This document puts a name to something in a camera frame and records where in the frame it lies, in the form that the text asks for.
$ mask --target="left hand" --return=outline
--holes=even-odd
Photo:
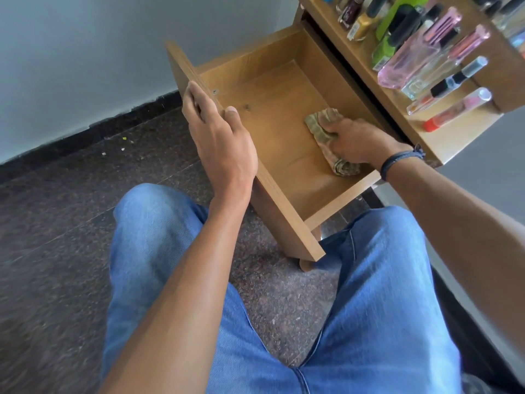
[[[217,106],[194,81],[184,93],[182,113],[197,146],[200,160],[220,203],[248,205],[258,158],[248,130],[233,106],[224,118]]]

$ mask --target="blue jeans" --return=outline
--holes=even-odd
[[[115,208],[113,298],[102,378],[197,236],[207,209],[141,184]],[[423,232],[399,207],[363,213],[321,241],[321,268],[341,266],[337,296],[303,364],[266,350],[228,284],[207,392],[460,392],[459,352],[434,293]]]

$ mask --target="black cord bracelet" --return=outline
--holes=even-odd
[[[392,156],[390,156],[388,159],[385,160],[383,165],[381,166],[381,178],[383,178],[383,181],[386,181],[386,173],[389,171],[390,167],[399,160],[405,159],[405,158],[420,158],[423,160],[425,157],[425,152],[423,149],[421,149],[421,146],[417,144],[414,147],[413,151],[404,151],[404,152],[398,152]]]

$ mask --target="pink perfume bottle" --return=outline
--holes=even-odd
[[[461,18],[457,9],[450,7],[429,30],[412,35],[377,74],[379,85],[397,90],[403,88],[421,66],[437,55],[441,50],[439,41]]]

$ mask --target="wooden drawer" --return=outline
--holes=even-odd
[[[259,156],[254,209],[288,256],[319,260],[325,253],[311,231],[380,177],[369,166],[357,176],[335,176],[304,118],[331,106],[391,128],[308,24],[198,67],[172,42],[167,52],[181,94],[194,80],[221,113],[237,108]]]

